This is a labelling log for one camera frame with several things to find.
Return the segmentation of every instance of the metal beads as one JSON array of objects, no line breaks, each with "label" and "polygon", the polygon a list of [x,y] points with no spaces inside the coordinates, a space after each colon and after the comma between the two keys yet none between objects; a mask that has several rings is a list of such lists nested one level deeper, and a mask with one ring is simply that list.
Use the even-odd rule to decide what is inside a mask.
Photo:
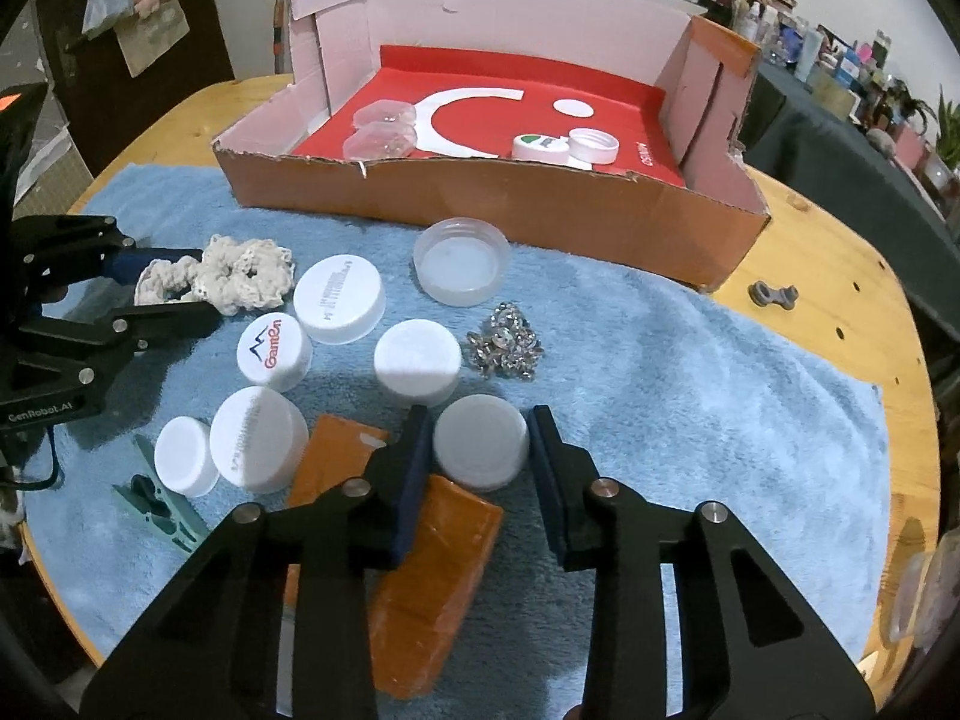
[{"label": "metal beads", "polygon": [[500,303],[479,333],[467,333],[469,363],[484,376],[532,379],[544,348],[515,303]]}]

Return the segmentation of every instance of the orange rectangular block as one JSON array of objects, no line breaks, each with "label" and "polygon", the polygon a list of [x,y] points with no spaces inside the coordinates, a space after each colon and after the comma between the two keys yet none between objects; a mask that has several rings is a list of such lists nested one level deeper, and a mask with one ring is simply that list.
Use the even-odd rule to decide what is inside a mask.
[{"label": "orange rectangular block", "polygon": [[431,475],[414,546],[368,609],[373,684],[398,699],[429,693],[490,559],[503,509]]},{"label": "orange rectangular block", "polygon": [[[296,469],[293,488],[287,496],[287,508],[313,503],[330,488],[353,476],[361,476],[373,450],[385,445],[389,433],[349,419],[322,413]],[[283,600],[296,605],[299,565],[291,565]]]}]

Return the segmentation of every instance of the black cable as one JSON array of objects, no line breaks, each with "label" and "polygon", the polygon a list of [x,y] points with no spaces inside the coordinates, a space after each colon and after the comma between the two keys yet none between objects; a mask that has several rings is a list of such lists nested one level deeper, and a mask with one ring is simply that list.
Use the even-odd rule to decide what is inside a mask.
[{"label": "black cable", "polygon": [[54,426],[47,426],[47,440],[50,442],[50,476],[37,482],[9,482],[0,479],[0,488],[5,490],[20,490],[21,493],[38,493],[40,490],[49,490],[56,479],[59,477],[61,468],[59,467],[59,458],[56,456],[56,442],[54,442]]}]

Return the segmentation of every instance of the white crescent shape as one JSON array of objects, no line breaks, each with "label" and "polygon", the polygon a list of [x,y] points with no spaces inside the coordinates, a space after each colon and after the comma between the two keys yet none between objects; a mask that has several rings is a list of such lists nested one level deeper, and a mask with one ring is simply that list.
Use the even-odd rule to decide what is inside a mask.
[{"label": "white crescent shape", "polygon": [[476,148],[453,143],[440,135],[433,128],[433,115],[438,108],[454,103],[456,100],[470,98],[504,98],[504,100],[522,100],[523,91],[520,89],[496,89],[487,87],[462,87],[460,89],[446,89],[424,98],[414,105],[416,109],[416,147],[421,151],[432,151],[446,157],[486,157],[496,159],[499,154],[488,154],[486,151],[477,151]]}]

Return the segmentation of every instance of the hanging plastic bag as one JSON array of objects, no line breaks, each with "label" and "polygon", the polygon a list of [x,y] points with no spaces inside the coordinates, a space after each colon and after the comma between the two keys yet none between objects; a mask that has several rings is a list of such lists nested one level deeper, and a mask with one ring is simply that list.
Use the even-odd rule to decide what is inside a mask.
[{"label": "hanging plastic bag", "polygon": [[86,0],[83,37],[95,38],[133,13],[133,0]]}]

